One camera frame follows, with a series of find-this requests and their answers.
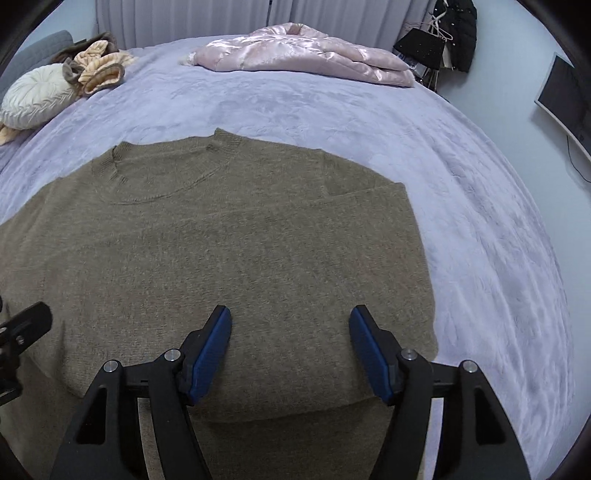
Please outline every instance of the pink satin comforter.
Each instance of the pink satin comforter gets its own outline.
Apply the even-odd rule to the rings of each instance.
[[[414,84],[408,65],[393,53],[354,45],[295,23],[261,28],[246,37],[214,40],[183,63],[215,72],[289,70],[382,85]]]

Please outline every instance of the metal screw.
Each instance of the metal screw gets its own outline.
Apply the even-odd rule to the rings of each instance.
[[[109,360],[105,365],[103,365],[103,370],[105,372],[111,373],[117,370],[118,367],[119,364],[117,363],[117,360]]]
[[[400,352],[400,355],[402,355],[402,358],[405,358],[406,360],[415,360],[416,357],[418,357],[417,351],[413,348],[403,348]]]
[[[164,354],[164,358],[166,360],[168,360],[169,362],[174,362],[175,360],[178,360],[181,356],[181,352],[180,350],[177,350],[176,348],[170,349],[169,351],[167,351]]]
[[[476,364],[476,362],[473,362],[472,360],[466,360],[464,363],[462,363],[462,366],[464,367],[464,370],[468,373],[474,373],[474,372],[478,372],[478,365]]]

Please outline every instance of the bed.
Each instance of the bed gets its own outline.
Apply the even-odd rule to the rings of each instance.
[[[470,358],[483,368],[537,478],[568,416],[572,339],[550,240],[509,162],[476,125],[420,85],[179,64],[213,38],[133,48],[139,60],[124,84],[78,100],[0,147],[0,223],[44,185],[123,140],[207,136],[216,127],[320,148],[402,182],[436,300],[436,361]],[[426,478],[440,412],[435,402]]]

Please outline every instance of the blue gripper pad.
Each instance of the blue gripper pad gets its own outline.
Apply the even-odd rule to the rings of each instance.
[[[232,332],[229,308],[218,305],[209,317],[197,339],[187,347],[182,378],[185,393],[191,405],[197,404],[209,391],[213,377],[222,360]]]
[[[351,311],[349,317],[351,341],[374,395],[381,398],[386,405],[390,405],[394,393],[390,386],[388,364],[364,318],[363,309],[367,311],[362,306],[356,306]]]

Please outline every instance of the white curtain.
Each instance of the white curtain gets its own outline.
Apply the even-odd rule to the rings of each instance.
[[[391,51],[435,0],[272,0],[269,24],[304,23],[333,37]]]
[[[99,31],[119,48],[247,34],[267,24],[269,0],[96,0]]]

